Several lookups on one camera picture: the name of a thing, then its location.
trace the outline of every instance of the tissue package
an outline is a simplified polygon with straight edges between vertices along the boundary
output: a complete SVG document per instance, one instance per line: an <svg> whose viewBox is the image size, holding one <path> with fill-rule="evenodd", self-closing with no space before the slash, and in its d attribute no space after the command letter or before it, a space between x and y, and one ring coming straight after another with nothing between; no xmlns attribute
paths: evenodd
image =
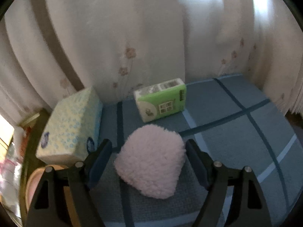
<svg viewBox="0 0 303 227"><path fill-rule="evenodd" d="M143 122L156 120L183 111L186 85L180 78L148 86L134 92Z"/></svg>
<svg viewBox="0 0 303 227"><path fill-rule="evenodd" d="M84 161L97 149L102 107L93 88L58 102L41 136L37 158L66 166Z"/></svg>

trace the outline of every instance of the curtain fold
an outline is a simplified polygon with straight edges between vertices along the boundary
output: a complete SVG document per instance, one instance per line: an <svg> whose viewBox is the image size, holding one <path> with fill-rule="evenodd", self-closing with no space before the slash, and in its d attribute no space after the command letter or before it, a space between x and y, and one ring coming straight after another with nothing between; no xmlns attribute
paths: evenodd
<svg viewBox="0 0 303 227"><path fill-rule="evenodd" d="M284 114L303 111L303 33L283 0L15 0L0 33L0 114L11 123L83 87L107 104L231 73Z"/></svg>

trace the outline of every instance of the pink fluffy pillow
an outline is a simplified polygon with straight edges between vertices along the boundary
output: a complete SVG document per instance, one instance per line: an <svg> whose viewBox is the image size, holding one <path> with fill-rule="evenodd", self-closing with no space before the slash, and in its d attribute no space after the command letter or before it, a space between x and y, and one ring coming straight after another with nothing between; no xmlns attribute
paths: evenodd
<svg viewBox="0 0 303 227"><path fill-rule="evenodd" d="M184 156L179 134L146 125L128 137L114 165L118 175L143 195L166 199L175 193Z"/></svg>

